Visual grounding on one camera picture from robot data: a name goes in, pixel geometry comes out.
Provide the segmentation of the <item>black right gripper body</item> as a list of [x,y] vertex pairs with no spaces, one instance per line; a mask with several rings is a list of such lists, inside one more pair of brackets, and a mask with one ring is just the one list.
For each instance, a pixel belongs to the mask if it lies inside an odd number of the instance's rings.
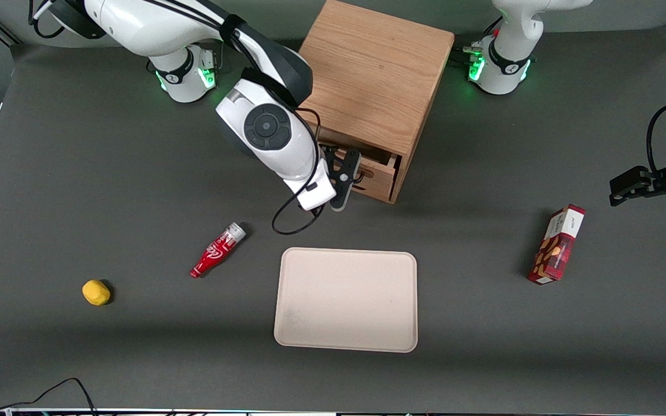
[[359,149],[350,147],[344,150],[342,155],[338,155],[339,147],[323,145],[323,155],[325,158],[328,174],[330,174],[331,184],[336,192],[335,197],[330,200],[331,210],[343,211],[348,203],[349,195],[355,184],[359,184],[363,176],[357,176],[361,163],[361,153]]

